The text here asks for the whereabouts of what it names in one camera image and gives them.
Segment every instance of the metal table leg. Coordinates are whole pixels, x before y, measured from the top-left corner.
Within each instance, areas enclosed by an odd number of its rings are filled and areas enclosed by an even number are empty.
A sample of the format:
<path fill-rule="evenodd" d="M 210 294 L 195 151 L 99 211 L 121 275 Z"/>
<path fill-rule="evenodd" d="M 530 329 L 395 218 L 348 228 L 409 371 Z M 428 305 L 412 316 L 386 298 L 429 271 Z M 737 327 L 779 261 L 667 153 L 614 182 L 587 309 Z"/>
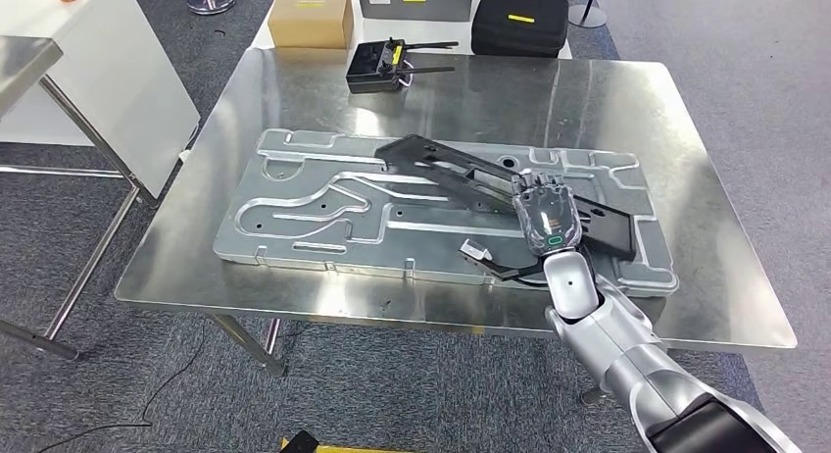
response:
<path fill-rule="evenodd" d="M 587 4 L 572 5 L 568 8 L 568 22 L 582 28 L 597 28 L 606 24 L 606 12 L 599 7 L 592 7 L 595 0 Z"/>
<path fill-rule="evenodd" d="M 215 15 L 230 9 L 235 0 L 187 0 L 187 8 L 196 15 Z"/>
<path fill-rule="evenodd" d="M 209 314 L 210 318 L 217 323 L 225 333 L 236 343 L 240 344 L 242 348 L 246 349 L 248 353 L 254 357 L 255 360 L 263 364 L 266 370 L 272 375 L 281 377 L 285 372 L 285 364 L 282 360 L 276 360 L 266 349 L 260 345 L 248 331 L 241 326 L 236 319 L 226 314 Z"/>
<path fill-rule="evenodd" d="M 73 287 L 64 299 L 63 304 L 61 304 L 61 309 L 58 310 L 58 314 L 56 314 L 52 319 L 52 323 L 49 325 L 49 328 L 46 329 L 46 333 L 43 334 L 44 337 L 49 340 L 54 340 L 58 335 L 58 331 L 61 330 L 64 322 L 73 310 L 75 303 L 77 302 L 77 298 L 80 296 L 81 290 L 83 290 L 86 286 L 86 283 L 92 276 L 92 272 L 96 267 L 98 267 L 98 262 L 101 260 L 101 256 L 104 255 L 104 252 L 110 245 L 110 241 L 113 240 L 113 236 L 116 235 L 116 231 L 118 231 L 119 226 L 122 225 L 122 221 L 124 221 L 124 217 L 127 215 L 127 211 L 129 211 L 129 208 L 132 205 L 132 202 L 135 201 L 136 196 L 138 196 L 138 188 L 133 186 L 130 192 L 127 193 L 126 198 L 124 198 L 124 201 L 122 201 L 122 205 L 119 207 L 119 210 L 116 212 L 113 220 L 110 221 L 110 225 L 107 227 L 107 230 L 104 231 L 104 235 L 102 235 L 101 239 L 98 240 L 95 250 L 92 251 L 92 256 L 90 256 L 89 260 L 86 261 L 86 265 L 83 266 L 83 269 L 80 271 L 80 275 L 78 275 L 75 279 Z"/>
<path fill-rule="evenodd" d="M 81 291 L 86 286 L 92 273 L 98 267 L 98 262 L 113 240 L 113 236 L 119 230 L 124 217 L 136 200 L 145 202 L 151 208 L 156 208 L 159 205 L 158 199 L 153 196 L 150 190 L 144 186 L 144 183 L 138 179 L 130 170 L 129 166 L 122 160 L 122 158 L 110 147 L 110 144 L 104 139 L 104 136 L 95 128 L 95 126 L 88 120 L 69 98 L 69 96 L 61 89 L 61 87 L 50 77 L 45 75 L 39 81 L 39 84 L 46 91 L 47 94 L 61 107 L 61 110 L 67 114 L 70 120 L 84 133 L 84 135 L 98 148 L 98 151 L 116 168 L 117 172 L 113 171 L 97 171 L 97 170 L 82 170 L 82 169 L 67 169 L 67 168 L 49 168 L 49 167 L 32 167 L 32 166 L 14 166 L 14 165 L 0 165 L 0 173 L 11 174 L 33 174 L 33 175 L 49 175 L 49 176 L 95 176 L 101 178 L 126 178 L 132 185 L 129 193 L 122 201 L 116 215 L 110 221 L 104 235 L 98 240 L 95 250 L 92 252 L 89 260 L 83 266 L 80 275 L 75 279 L 73 287 L 61 304 L 60 310 L 52 319 L 52 323 L 46 332 L 41 336 L 14 324 L 0 321 L 0 332 L 7 333 L 14 338 L 21 340 L 30 345 L 34 345 L 38 349 L 45 350 L 56 355 L 74 360 L 78 358 L 78 351 L 70 348 L 63 343 L 56 342 L 55 337 L 70 315 Z"/>
<path fill-rule="evenodd" d="M 280 319 L 272 319 L 269 323 L 269 332 L 266 333 L 266 353 L 274 354 L 274 344 L 277 341 L 277 333 L 280 331 Z"/>
<path fill-rule="evenodd" d="M 56 342 L 55 340 L 50 340 L 36 333 L 29 332 L 23 327 L 7 323 L 2 319 L 0 319 L 0 332 L 11 335 L 22 342 L 34 345 L 40 350 L 54 353 L 59 357 L 64 357 L 67 360 L 74 360 L 80 355 L 80 352 L 70 346 L 64 345 L 61 342 Z"/>

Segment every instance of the cardboard box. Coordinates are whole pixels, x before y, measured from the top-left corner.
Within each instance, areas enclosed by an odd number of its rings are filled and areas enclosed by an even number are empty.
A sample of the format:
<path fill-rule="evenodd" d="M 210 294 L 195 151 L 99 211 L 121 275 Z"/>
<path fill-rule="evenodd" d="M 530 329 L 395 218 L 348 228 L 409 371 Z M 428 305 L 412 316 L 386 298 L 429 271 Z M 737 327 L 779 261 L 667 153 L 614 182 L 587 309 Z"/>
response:
<path fill-rule="evenodd" d="M 274 0 L 269 30 L 274 46 L 346 49 L 352 38 L 352 0 Z"/>

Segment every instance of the black cable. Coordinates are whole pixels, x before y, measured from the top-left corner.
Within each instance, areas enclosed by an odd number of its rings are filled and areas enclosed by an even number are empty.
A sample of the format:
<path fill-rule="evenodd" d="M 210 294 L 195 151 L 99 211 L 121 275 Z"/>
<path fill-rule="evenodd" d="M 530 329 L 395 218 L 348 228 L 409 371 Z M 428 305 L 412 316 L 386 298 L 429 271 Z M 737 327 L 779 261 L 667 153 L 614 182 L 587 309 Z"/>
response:
<path fill-rule="evenodd" d="M 301 328 L 300 330 L 298 330 L 297 332 L 294 332 L 294 333 L 286 333 L 286 334 L 283 334 L 283 335 L 278 335 L 277 338 L 296 337 L 296 336 L 300 335 L 301 333 L 303 333 L 304 331 L 306 331 L 307 328 L 309 328 L 309 327 L 308 326 L 303 327 L 303 328 Z M 104 429 L 108 429 L 108 428 L 149 428 L 149 427 L 152 427 L 153 423 L 147 420 L 147 411 L 148 411 L 148 409 L 150 409 L 150 405 L 153 404 L 153 401 L 156 400 L 156 397 L 159 396 L 159 393 L 161 393 L 162 390 L 165 389 L 165 387 L 168 384 L 170 384 L 179 375 L 186 372 L 187 369 L 190 368 L 193 365 L 193 363 L 196 361 L 196 359 L 202 353 L 202 348 L 204 346 L 205 346 L 205 324 L 202 324 L 202 337 L 201 337 L 201 340 L 199 341 L 199 345 L 196 347 L 196 350 L 193 352 L 193 356 L 190 358 L 190 361 L 188 361 L 187 364 L 185 364 L 185 366 L 181 370 L 177 371 L 171 377 L 169 377 L 167 380 L 165 380 L 165 382 L 163 382 L 162 385 L 159 386 L 158 389 L 156 389 L 156 391 L 153 393 L 153 395 L 150 396 L 150 400 L 147 401 L 147 403 L 144 404 L 144 409 L 142 409 L 142 411 L 141 411 L 141 424 L 108 424 L 108 425 L 105 425 L 105 426 L 98 426 L 98 427 L 95 427 L 95 428 L 90 428 L 90 429 L 82 431 L 81 433 L 73 435 L 73 436 L 71 436 L 71 437 L 69 437 L 65 440 L 61 440 L 57 443 L 52 443 L 51 445 L 49 445 L 45 448 L 37 450 L 37 453 L 44 453 L 45 451 L 51 450 L 52 448 L 67 444 L 71 441 L 74 441 L 74 440 L 77 440 L 77 439 L 81 438 L 82 436 L 88 435 L 89 433 L 92 433 L 93 431 L 104 430 Z"/>
<path fill-rule="evenodd" d="M 528 281 L 527 279 L 522 279 L 520 277 L 513 278 L 513 281 L 517 283 L 524 284 L 525 286 L 530 286 L 532 288 L 547 288 L 547 283 L 538 283 L 536 281 Z"/>

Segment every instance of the yellow label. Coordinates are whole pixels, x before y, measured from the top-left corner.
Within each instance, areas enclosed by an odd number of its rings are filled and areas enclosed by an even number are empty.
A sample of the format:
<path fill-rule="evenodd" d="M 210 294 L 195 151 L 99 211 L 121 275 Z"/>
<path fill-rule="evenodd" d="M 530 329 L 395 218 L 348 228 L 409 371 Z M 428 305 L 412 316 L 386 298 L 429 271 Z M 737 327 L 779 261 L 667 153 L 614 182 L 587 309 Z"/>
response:
<path fill-rule="evenodd" d="M 285 448 L 288 445 L 288 439 L 283 437 L 282 438 L 282 446 L 280 448 Z M 320 445 L 318 449 L 315 450 L 315 453 L 406 453 L 403 451 L 392 451 L 392 450 L 367 450 L 364 448 L 344 448 L 342 446 L 325 446 Z"/>
<path fill-rule="evenodd" d="M 395 51 L 392 53 L 392 65 L 395 66 L 398 64 L 398 60 L 401 59 L 401 46 L 396 46 Z"/>
<path fill-rule="evenodd" d="M 523 17 L 520 15 L 508 15 L 509 20 L 516 20 L 517 22 L 526 22 L 527 24 L 533 24 L 534 19 L 530 17 Z"/>

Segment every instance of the white table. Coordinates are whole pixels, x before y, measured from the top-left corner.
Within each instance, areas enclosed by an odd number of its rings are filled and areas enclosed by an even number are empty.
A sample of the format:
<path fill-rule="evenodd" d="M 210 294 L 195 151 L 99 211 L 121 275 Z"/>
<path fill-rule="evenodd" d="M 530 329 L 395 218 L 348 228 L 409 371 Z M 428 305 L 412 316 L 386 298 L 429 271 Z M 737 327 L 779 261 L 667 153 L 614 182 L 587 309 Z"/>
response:
<path fill-rule="evenodd" d="M 158 197 L 199 114 L 135 0 L 0 0 L 0 35 L 52 39 L 57 87 Z M 39 86 L 4 115 L 0 142 L 88 145 Z"/>
<path fill-rule="evenodd" d="M 479 0 L 473 0 L 470 9 L 471 20 L 478 6 Z M 352 13 L 355 15 L 355 29 L 353 30 L 352 43 L 350 44 L 352 47 L 365 41 L 377 41 L 392 36 L 394 38 L 403 38 L 408 43 L 459 41 L 459 46 L 450 50 L 424 49 L 418 51 L 421 53 L 473 54 L 473 51 L 470 49 L 470 22 L 365 19 L 361 13 L 361 3 L 359 0 L 352 0 Z M 269 33 L 268 20 L 269 17 L 266 16 L 266 20 L 260 26 L 260 31 L 254 37 L 254 41 L 252 42 L 253 47 L 263 49 L 274 47 L 274 42 L 271 40 L 271 34 Z M 560 59 L 571 59 L 571 49 L 568 47 L 568 42 L 560 50 Z"/>

